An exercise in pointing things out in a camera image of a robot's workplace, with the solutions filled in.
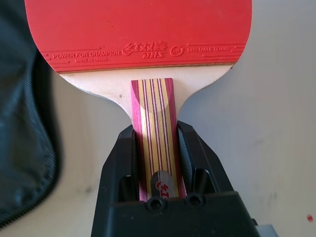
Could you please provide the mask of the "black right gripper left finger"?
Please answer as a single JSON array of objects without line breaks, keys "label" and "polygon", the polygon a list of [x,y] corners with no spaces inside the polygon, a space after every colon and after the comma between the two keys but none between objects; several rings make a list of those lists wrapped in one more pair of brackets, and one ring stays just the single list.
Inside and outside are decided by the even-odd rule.
[{"label": "black right gripper left finger", "polygon": [[98,190],[100,205],[143,204],[140,200],[141,157],[132,125],[118,135],[106,159]]}]

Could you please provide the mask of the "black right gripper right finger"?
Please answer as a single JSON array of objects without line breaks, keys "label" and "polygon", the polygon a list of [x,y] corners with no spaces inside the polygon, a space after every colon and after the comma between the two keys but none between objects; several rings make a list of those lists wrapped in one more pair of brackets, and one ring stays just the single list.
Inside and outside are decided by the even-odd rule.
[{"label": "black right gripper right finger", "polygon": [[187,194],[234,190],[220,159],[191,125],[178,121],[178,142],[181,173]]}]

